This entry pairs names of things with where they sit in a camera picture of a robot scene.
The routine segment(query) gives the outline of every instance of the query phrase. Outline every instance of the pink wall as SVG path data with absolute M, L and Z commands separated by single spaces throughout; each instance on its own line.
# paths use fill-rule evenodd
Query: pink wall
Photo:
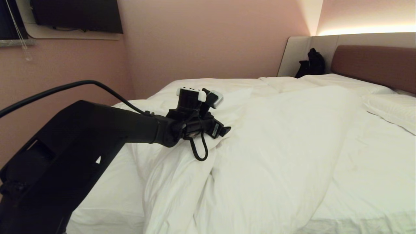
M 46 89 L 78 80 L 98 80 L 128 99 L 134 92 L 124 41 L 38 40 L 26 62 L 20 47 L 0 48 L 0 109 Z M 77 100 L 118 101 L 95 86 L 47 97 L 0 119 L 0 167 L 54 114 Z
M 275 76 L 287 39 L 309 36 L 294 0 L 120 0 L 137 98 L 173 80 Z
M 415 0 L 324 0 L 317 35 L 415 32 Z

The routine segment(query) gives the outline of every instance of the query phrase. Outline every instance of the brown headboard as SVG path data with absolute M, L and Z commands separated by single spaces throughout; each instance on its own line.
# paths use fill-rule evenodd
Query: brown headboard
M 331 71 L 416 94 L 416 48 L 340 45 Z

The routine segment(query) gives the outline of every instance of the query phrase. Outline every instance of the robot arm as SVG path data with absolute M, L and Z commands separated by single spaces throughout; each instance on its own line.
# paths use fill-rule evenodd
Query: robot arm
M 60 111 L 0 171 L 0 234 L 64 233 L 71 213 L 127 142 L 172 147 L 183 138 L 195 149 L 192 137 L 230 130 L 208 112 L 218 93 L 182 88 L 178 95 L 178 107 L 166 117 L 86 101 Z M 207 156 L 194 154 L 200 161 Z

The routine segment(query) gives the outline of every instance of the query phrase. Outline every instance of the mattress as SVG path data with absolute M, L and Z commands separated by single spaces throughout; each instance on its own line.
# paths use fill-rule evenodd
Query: mattress
M 220 92 L 252 88 L 252 98 L 272 97 L 317 85 L 292 77 L 175 81 L 149 100 L 174 108 L 169 88 L 205 87 Z M 378 116 L 358 111 L 321 205 L 297 234 L 414 233 L 416 137 Z M 74 211 L 69 234 L 140 233 L 144 225 L 143 174 L 126 145 Z

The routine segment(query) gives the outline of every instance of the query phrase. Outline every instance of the bed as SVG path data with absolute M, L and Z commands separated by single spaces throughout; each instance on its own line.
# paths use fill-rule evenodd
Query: bed
M 166 114 L 177 87 L 214 89 L 234 130 L 207 141 L 204 163 L 187 142 L 126 144 L 67 233 L 415 233 L 416 98 L 396 92 L 416 93 L 414 61 L 416 49 L 339 46 L 333 74 L 178 80 L 134 100 Z M 394 119 L 402 100 L 408 122 Z

